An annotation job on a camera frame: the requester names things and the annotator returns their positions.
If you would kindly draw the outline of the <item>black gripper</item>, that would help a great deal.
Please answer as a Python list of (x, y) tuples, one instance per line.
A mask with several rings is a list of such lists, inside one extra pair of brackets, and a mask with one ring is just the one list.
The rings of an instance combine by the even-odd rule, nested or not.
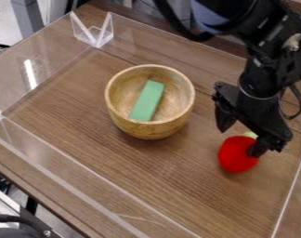
[(254, 99), (238, 86), (224, 82), (214, 85), (216, 127), (223, 133), (236, 121), (256, 134), (248, 156), (259, 158), (266, 151), (282, 152), (293, 138), (291, 130), (278, 109), (278, 96)]

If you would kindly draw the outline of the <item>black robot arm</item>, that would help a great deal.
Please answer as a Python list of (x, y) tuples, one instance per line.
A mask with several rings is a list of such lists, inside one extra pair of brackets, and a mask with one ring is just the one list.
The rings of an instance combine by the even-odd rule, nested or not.
[(219, 131), (243, 123), (256, 141), (247, 154), (259, 157), (281, 151), (291, 141), (286, 124), (293, 117), (282, 110), (281, 99), (291, 91), (301, 103), (301, 16), (285, 0), (194, 0), (192, 16), (203, 31), (194, 33), (179, 20), (167, 0), (152, 0), (175, 31), (203, 42), (230, 34), (247, 46), (250, 57), (235, 85), (216, 82), (215, 118)]

